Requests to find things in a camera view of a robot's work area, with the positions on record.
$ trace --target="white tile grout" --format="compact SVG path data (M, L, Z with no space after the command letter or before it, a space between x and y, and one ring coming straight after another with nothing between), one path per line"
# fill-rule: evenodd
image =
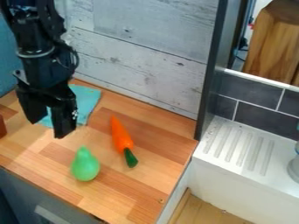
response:
M267 109L267 110L273 111L273 112L275 112L275 113L279 113L279 114L286 115L286 116L292 116L292 117L294 117L294 118L299 119L299 116L296 116L296 115L290 115L290 114L287 114L287 113L284 113L284 112L281 112L281 111L276 111L275 109L272 109L272 108L266 108L266 107L263 107L263 106L260 106L260 105L251 103L251 102L249 102L249 101L238 100L238 99L232 98L232 97L230 97L230 96L226 96L226 95L222 95L222 94L219 94L219 95L220 95L220 96L223 96L223 97L226 97L226 98L228 98L228 99L231 99L231 100L235 100L235 101L238 101L238 102L244 102L244 103L246 103L246 104L253 105L253 106L258 107L258 108Z
M234 112L233 112L233 119L232 119L233 121L234 121L234 118L236 118L238 107L239 107L239 101L237 100L237 103L236 103L236 106L235 106Z
M278 111L279 107L281 106L282 98L283 98L283 96L284 96L284 92L286 92L286 89L285 89L285 88L282 90L281 97L279 98L279 101L278 101L278 103L277 103L276 111Z

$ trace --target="toy carrot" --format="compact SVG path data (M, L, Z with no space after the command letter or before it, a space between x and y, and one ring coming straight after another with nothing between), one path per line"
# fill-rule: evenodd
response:
M138 164L138 160L131 152L134 143L129 133L122 126L121 122L113 115L111 116L111 130L115 148L120 153L124 153L128 167L135 167Z

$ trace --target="cable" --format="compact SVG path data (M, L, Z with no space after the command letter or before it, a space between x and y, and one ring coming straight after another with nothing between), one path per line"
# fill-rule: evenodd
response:
M237 58L238 60L245 61L244 59L240 58L240 57L239 57L239 56L237 56L237 55L236 55L236 58Z

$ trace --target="wooden cabinet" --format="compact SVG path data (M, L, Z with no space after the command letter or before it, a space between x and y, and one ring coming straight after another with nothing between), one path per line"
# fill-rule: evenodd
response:
M274 0L254 25L243 72L299 86L299 1Z

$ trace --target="wooden floor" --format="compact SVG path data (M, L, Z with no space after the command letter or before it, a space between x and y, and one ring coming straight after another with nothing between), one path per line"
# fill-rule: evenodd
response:
M232 215L225 210L204 202L191 194L190 189L184 193L170 218L169 224L253 224Z

